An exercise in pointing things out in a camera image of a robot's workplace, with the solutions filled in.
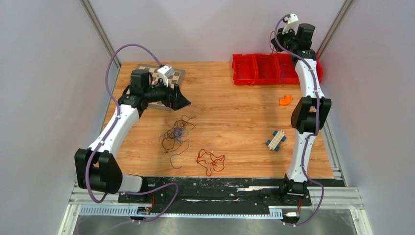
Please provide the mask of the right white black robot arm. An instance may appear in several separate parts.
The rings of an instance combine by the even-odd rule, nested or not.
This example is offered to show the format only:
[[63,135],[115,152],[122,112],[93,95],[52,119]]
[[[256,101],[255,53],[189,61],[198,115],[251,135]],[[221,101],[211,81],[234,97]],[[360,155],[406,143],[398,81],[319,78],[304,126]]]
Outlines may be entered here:
[[279,52],[291,56],[301,88],[301,98],[291,116],[291,126],[295,131],[293,156],[279,191],[279,197],[286,205],[307,196],[311,150],[332,105],[331,99],[326,98],[321,90],[317,56],[311,49],[315,27],[308,23],[299,24],[297,29],[294,27],[294,23],[276,27],[276,37],[271,41]]

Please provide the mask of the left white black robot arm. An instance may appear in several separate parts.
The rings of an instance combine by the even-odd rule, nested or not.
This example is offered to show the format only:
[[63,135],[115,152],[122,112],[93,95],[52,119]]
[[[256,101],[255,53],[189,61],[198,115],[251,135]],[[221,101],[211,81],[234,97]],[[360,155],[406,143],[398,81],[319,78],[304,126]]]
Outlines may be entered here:
[[150,190],[145,186],[146,178],[123,173],[116,157],[128,132],[150,103],[160,102],[171,110],[191,104],[181,93],[179,85],[170,80],[175,73],[170,65],[164,65],[157,70],[155,80],[151,71],[132,71],[130,84],[116,100],[115,112],[109,123],[88,148],[76,151],[74,161],[78,185],[88,191],[95,203],[102,203],[103,199],[94,197],[94,191],[105,196],[118,192],[131,193],[138,203],[148,200]]

